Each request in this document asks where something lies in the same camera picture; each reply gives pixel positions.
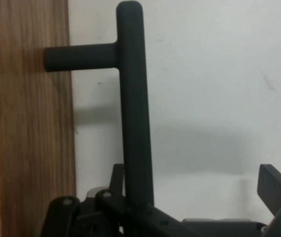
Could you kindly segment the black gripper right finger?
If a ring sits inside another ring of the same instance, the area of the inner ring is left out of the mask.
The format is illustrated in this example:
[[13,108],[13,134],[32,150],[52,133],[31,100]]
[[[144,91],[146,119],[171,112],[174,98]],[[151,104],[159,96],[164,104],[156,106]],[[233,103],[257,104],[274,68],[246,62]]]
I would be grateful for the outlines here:
[[257,193],[274,216],[263,236],[281,237],[281,173],[271,164],[259,167]]

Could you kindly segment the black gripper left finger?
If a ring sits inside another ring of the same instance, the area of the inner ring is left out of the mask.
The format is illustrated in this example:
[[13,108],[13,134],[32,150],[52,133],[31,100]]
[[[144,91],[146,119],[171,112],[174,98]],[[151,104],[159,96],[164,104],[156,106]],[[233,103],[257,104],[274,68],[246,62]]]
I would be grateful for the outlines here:
[[50,202],[42,237],[193,237],[194,232],[150,204],[131,206],[123,196],[124,165],[113,166],[110,186],[83,202]]

